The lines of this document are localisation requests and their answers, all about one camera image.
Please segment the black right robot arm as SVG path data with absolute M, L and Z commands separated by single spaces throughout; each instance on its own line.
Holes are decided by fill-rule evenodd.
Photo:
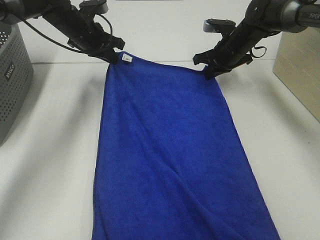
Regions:
M 222 38 L 214 48 L 195 54 L 192 60 L 195 65 L 206 65 L 204 75 L 210 80 L 249 65 L 262 39 L 319 26 L 320 6 L 314 0 L 252 0 L 239 24 L 227 19 L 205 20 L 204 32 L 219 33 Z

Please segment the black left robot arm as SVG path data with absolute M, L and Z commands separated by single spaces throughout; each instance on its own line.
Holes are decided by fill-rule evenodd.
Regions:
M 2 0 L 0 20 L 8 25 L 23 22 L 66 50 L 116 64 L 119 57 L 115 50 L 124 48 L 124 40 L 114 36 L 112 28 L 105 32 L 101 24 L 94 21 L 95 16 L 104 19 L 108 10 L 105 0 L 83 0 L 78 7 L 69 0 Z M 51 39 L 28 22 L 39 17 L 65 35 L 67 45 Z

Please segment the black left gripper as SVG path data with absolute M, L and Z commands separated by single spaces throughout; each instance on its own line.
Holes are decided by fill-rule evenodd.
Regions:
M 42 17 L 58 29 L 73 47 L 86 52 L 89 57 L 117 64 L 119 57 L 114 48 L 123 50 L 125 41 L 106 33 L 94 22 L 98 14 L 85 14 L 72 4 L 55 4 Z

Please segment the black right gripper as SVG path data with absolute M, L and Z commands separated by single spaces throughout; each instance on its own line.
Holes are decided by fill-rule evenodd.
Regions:
M 192 60 L 194 65 L 206 64 L 204 76 L 207 81 L 232 71 L 235 66 L 269 31 L 259 26 L 250 25 L 245 20 L 214 49 L 197 53 Z

